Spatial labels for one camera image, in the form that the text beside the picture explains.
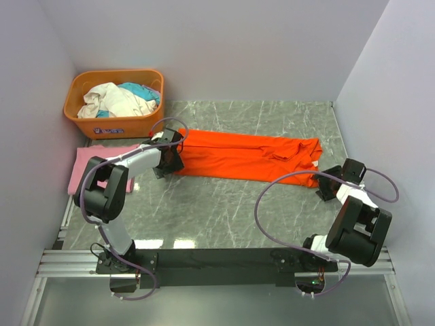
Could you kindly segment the orange t shirt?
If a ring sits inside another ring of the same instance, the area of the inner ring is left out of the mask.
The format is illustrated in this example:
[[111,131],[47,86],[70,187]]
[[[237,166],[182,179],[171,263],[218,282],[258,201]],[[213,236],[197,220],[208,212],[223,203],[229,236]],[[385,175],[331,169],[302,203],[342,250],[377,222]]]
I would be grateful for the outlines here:
[[184,168],[176,173],[271,182],[296,171],[317,170],[323,153],[318,138],[295,139],[189,130],[180,147]]

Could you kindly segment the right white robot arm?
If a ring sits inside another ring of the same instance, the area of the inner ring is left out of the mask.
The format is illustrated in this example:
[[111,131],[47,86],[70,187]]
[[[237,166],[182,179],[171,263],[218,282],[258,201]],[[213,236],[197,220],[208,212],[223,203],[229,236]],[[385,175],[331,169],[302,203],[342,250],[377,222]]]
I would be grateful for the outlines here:
[[315,270],[322,263],[321,253],[327,252],[366,267],[378,260],[392,214],[369,198],[363,185],[367,171],[363,163],[347,158],[342,166],[324,171],[337,180],[314,176],[318,181],[316,194],[324,202],[337,199],[341,209],[327,235],[314,234],[303,242],[305,250],[298,254],[298,263],[304,270]]

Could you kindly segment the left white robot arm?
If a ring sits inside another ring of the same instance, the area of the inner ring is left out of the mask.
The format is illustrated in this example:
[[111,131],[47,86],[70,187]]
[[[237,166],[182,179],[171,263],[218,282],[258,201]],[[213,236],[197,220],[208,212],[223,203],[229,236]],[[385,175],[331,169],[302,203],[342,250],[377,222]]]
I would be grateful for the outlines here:
[[73,196],[85,220],[97,226],[112,253],[111,264],[121,273],[130,272],[136,264],[135,242],[120,217],[126,199],[127,183],[147,170],[156,178],[184,168],[178,147],[184,136],[165,128],[131,151],[112,158],[93,156],[89,159]]

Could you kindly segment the orange plastic laundry tub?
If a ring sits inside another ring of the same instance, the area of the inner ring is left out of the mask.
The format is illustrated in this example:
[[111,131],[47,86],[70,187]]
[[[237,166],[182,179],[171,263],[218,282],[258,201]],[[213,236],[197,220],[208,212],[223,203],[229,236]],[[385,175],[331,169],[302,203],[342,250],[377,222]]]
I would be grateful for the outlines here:
[[[154,112],[146,116],[79,118],[77,114],[84,105],[84,95],[92,87],[107,82],[133,82],[148,86],[160,93],[160,104]],[[161,72],[153,69],[120,69],[87,71],[75,77],[71,82],[63,113],[89,139],[128,139],[143,138],[151,130],[161,130],[161,124],[154,124],[164,117],[164,108],[164,77]]]

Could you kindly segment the teal garment in tub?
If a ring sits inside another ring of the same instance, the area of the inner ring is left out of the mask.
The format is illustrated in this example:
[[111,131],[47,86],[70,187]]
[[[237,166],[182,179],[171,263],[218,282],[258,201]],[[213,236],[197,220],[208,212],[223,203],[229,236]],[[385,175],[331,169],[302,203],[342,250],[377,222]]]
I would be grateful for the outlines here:
[[100,95],[97,118],[135,117],[153,113],[160,104],[160,94],[147,86],[126,82],[101,84],[105,94]]

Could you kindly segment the folded pink t shirt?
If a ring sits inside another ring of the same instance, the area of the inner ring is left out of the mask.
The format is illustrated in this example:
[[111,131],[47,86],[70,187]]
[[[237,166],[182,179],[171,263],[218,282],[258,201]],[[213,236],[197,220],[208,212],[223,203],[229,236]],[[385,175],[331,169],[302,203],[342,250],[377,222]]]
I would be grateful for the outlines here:
[[90,147],[78,148],[76,151],[76,159],[73,165],[67,193],[70,196],[76,193],[82,176],[86,170],[86,165],[89,159],[91,159],[92,157],[98,156],[100,158],[108,159],[132,151],[138,146],[138,144],[121,147],[105,147],[103,145],[92,145]]

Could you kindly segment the white cream garment in tub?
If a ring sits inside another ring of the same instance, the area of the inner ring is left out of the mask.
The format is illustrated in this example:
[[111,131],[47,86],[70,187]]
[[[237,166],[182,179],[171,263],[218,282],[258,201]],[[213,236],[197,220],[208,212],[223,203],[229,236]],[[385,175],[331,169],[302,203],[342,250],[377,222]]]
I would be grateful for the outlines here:
[[155,98],[144,99],[112,82],[91,88],[83,99],[84,105],[77,113],[81,119],[146,116],[158,107]]

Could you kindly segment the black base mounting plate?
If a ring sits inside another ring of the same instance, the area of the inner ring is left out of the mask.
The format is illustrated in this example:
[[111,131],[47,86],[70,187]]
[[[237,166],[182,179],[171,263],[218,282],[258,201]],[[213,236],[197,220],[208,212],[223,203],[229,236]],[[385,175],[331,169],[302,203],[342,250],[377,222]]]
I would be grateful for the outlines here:
[[291,248],[137,249],[133,262],[155,275],[161,287],[293,287],[297,273],[338,270],[335,262]]

